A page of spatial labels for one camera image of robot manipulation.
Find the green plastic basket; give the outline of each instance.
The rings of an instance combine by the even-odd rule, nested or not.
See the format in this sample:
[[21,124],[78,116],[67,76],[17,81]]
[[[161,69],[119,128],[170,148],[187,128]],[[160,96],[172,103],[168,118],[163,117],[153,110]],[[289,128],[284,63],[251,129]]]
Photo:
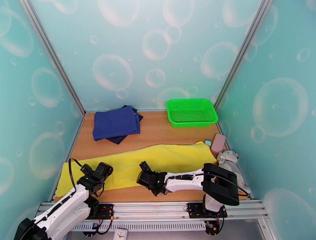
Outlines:
[[208,127],[218,121],[213,104],[206,99],[175,99],[166,105],[174,128]]

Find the wooden table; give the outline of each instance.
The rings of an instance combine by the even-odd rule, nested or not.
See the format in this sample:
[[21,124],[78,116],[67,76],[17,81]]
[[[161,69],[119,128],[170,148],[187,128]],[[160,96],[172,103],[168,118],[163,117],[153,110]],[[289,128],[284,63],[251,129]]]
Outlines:
[[[80,131],[71,157],[77,160],[107,156],[133,151],[156,144],[194,144],[205,139],[213,140],[218,133],[216,124],[210,127],[173,128],[163,112],[139,112],[144,116],[141,120],[141,133],[129,135],[119,145],[108,140],[95,142],[92,131],[94,113],[88,113]],[[128,187],[104,191],[98,198],[100,202],[151,202],[151,201],[201,201],[203,191],[183,190],[155,197],[143,186]]]

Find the bubble-patterned backdrop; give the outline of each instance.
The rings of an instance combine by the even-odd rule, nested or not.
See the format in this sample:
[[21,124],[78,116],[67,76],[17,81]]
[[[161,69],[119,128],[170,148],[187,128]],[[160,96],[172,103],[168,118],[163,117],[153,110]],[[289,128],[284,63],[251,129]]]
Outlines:
[[165,109],[175,98],[214,102],[260,2],[32,0],[91,112]]
[[47,201],[82,118],[19,1],[0,0],[0,239]]
[[316,239],[316,1],[275,0],[219,119],[280,239]]

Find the clock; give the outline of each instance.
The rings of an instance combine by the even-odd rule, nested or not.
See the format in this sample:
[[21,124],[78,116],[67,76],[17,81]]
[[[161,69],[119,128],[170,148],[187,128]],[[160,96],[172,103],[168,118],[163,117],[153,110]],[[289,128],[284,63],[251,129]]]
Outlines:
[[127,240],[127,230],[115,229],[113,240]]

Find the yellow cloth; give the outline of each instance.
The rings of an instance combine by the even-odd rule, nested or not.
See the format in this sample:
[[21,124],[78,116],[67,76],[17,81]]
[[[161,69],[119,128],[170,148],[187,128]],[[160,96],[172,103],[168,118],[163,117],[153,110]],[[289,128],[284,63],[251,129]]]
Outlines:
[[[113,173],[105,181],[105,190],[110,190],[139,186],[136,180],[141,172],[139,164],[142,161],[146,161],[153,171],[183,173],[200,169],[204,163],[215,163],[216,159],[209,146],[197,142],[192,145],[160,144],[131,152],[81,160],[80,163],[82,165],[87,163],[92,169],[96,169],[100,162],[111,165],[114,169]],[[83,173],[75,162],[71,163],[71,169],[73,178],[77,182]],[[64,163],[56,196],[64,196],[71,188],[68,163]]]

